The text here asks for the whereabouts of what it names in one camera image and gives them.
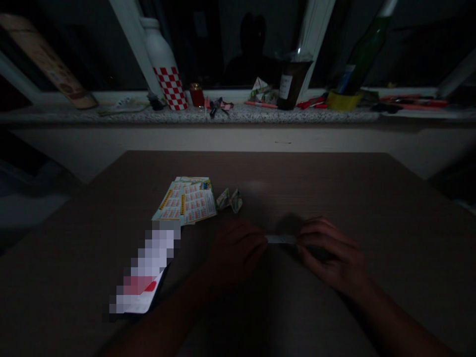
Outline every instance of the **red and white checkered pattern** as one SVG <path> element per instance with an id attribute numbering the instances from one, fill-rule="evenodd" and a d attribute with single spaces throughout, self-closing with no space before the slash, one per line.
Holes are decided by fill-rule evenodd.
<path id="1" fill-rule="evenodd" d="M 154 72 L 164 91 L 167 104 L 172 110 L 187 109 L 187 99 L 182 87 L 182 80 L 176 67 L 160 67 L 159 73 L 154 67 Z"/>

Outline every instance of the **wall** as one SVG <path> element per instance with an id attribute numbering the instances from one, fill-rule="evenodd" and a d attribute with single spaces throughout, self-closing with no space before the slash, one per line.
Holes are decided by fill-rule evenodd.
<path id="1" fill-rule="evenodd" d="M 94 178 L 126 150 L 387 152 L 426 179 L 476 144 L 476 129 L 462 128 L 401 131 L 216 125 L 196 128 L 39 128 L 12 132 L 84 182 Z"/>

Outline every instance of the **person's right hand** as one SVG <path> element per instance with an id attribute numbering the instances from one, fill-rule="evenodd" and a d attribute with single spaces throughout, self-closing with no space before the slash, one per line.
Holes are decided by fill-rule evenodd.
<path id="1" fill-rule="evenodd" d="M 318 261 L 305 248 L 309 245 L 324 248 L 336 259 Z M 365 258 L 358 243 L 328 219 L 318 217 L 306 221 L 297 238 L 297 247 L 303 264 L 335 290 L 356 298 L 357 294 L 370 286 Z"/>
<path id="2" fill-rule="evenodd" d="M 213 295 L 230 291 L 251 276 L 267 245 L 260 228 L 248 221 L 232 221 L 218 232 L 200 276 Z"/>

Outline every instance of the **granite window sill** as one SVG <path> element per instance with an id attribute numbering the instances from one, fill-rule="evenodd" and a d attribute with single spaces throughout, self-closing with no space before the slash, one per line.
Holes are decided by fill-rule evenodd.
<path id="1" fill-rule="evenodd" d="M 1 114 L 0 124 L 339 124 L 373 123 L 383 117 L 365 108 L 357 108 L 353 112 L 315 108 L 281 111 L 245 104 L 235 104 L 230 110 L 230 117 L 222 111 L 218 111 L 213 119 L 208 114 L 205 114 L 204 109 L 194 107 L 183 111 L 165 108 L 157 112 L 148 107 L 138 113 L 100 117 L 97 108 L 78 110 L 70 105 L 37 105 Z M 428 112 L 417 116 L 420 119 L 435 119 L 439 122 L 476 122 L 476 111 L 455 112 L 448 118 L 432 117 Z"/>

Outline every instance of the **table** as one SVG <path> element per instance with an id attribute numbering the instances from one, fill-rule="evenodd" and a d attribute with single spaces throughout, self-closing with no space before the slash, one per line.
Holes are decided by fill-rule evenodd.
<path id="1" fill-rule="evenodd" d="M 458 352 L 476 331 L 476 221 L 387 154 L 129 151 L 0 258 L 4 354 L 87 356 L 123 321 L 102 308 L 143 244 L 175 176 L 238 187 L 240 217 L 272 232 L 288 213 L 325 215 L 356 238 L 370 275 Z M 231 219 L 187 226 L 166 297 Z M 375 356 L 341 299 L 277 246 L 192 330 L 180 356 Z"/>

